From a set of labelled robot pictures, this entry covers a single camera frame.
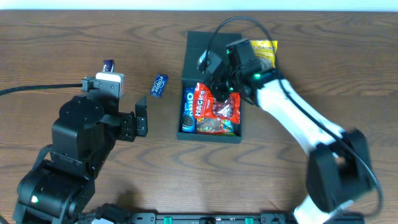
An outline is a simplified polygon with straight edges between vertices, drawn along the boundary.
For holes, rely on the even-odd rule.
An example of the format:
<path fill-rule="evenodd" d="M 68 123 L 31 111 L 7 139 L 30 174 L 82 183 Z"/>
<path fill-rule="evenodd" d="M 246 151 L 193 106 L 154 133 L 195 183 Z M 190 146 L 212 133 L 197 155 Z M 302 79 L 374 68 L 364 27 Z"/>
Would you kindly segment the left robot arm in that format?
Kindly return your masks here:
<path fill-rule="evenodd" d="M 17 223 L 76 223 L 95 193 L 95 179 L 116 141 L 147 135 L 147 102 L 119 111 L 121 82 L 93 77 L 81 81 L 82 94 L 59 111 L 52 143 L 43 147 L 17 187 Z"/>

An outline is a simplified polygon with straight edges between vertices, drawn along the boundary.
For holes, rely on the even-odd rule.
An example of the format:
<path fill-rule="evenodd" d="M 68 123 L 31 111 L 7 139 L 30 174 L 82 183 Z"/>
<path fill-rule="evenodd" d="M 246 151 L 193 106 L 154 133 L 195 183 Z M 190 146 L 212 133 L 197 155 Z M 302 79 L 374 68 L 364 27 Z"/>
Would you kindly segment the Haribo gummy bag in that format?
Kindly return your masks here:
<path fill-rule="evenodd" d="M 197 118 L 195 125 L 197 134 L 209 134 L 217 136 L 234 136 L 234 124 L 220 118 Z"/>

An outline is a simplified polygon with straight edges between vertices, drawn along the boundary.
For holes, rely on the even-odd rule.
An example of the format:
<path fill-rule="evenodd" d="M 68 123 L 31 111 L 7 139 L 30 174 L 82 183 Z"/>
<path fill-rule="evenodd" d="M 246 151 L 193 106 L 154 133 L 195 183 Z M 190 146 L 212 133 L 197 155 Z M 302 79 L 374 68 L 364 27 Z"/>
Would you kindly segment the red Hacks candy bag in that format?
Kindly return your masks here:
<path fill-rule="evenodd" d="M 241 97 L 232 93 L 226 101 L 218 101 L 210 89 L 197 83 L 193 99 L 193 116 L 195 118 L 220 118 L 239 124 L 241 117 Z"/>

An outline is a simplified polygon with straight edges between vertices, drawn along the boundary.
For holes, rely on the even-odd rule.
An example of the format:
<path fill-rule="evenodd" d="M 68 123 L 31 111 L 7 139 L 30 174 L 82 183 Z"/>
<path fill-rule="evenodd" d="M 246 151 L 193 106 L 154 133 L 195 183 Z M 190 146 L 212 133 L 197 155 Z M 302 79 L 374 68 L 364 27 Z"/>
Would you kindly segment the yellow Hacks candy bag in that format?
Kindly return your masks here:
<path fill-rule="evenodd" d="M 251 46 L 255 56 L 262 63 L 263 69 L 275 67 L 275 52 L 277 51 L 277 40 L 251 40 Z"/>

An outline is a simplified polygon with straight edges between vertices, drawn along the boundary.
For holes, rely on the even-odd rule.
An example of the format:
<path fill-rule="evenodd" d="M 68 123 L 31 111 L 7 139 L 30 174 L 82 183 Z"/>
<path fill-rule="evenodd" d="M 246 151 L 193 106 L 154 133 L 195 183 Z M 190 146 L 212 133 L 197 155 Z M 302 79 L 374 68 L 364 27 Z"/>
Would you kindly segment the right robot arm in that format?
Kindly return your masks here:
<path fill-rule="evenodd" d="M 274 43 L 263 56 L 247 39 L 226 46 L 227 60 L 210 50 L 198 59 L 211 94 L 221 103 L 235 94 L 272 115 L 308 156 L 308 195 L 295 208 L 297 223 L 328 223 L 350 215 L 346 208 L 380 190 L 364 134 L 344 130 L 313 109 L 277 67 Z"/>

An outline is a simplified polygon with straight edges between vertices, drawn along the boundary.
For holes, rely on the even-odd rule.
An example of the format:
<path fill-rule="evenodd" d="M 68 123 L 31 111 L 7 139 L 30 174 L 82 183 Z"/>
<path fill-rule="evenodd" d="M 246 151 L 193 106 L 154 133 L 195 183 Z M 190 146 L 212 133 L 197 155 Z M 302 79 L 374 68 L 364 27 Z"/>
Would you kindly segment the blue Oreo cookie pack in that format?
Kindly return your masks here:
<path fill-rule="evenodd" d="M 185 133 L 194 133 L 196 131 L 196 120 L 193 116 L 193 101 L 195 88 L 186 88 L 184 91 L 184 111 L 182 120 L 182 131 Z"/>

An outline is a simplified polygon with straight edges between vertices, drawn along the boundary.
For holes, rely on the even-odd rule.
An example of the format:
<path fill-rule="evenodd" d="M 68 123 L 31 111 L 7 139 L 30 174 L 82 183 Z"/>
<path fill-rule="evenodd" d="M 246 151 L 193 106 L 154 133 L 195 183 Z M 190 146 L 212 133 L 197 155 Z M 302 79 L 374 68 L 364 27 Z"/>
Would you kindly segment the purple Dairy Milk chocolate bar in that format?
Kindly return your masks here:
<path fill-rule="evenodd" d="M 103 72 L 113 72 L 113 71 L 114 71 L 114 60 L 104 60 Z"/>

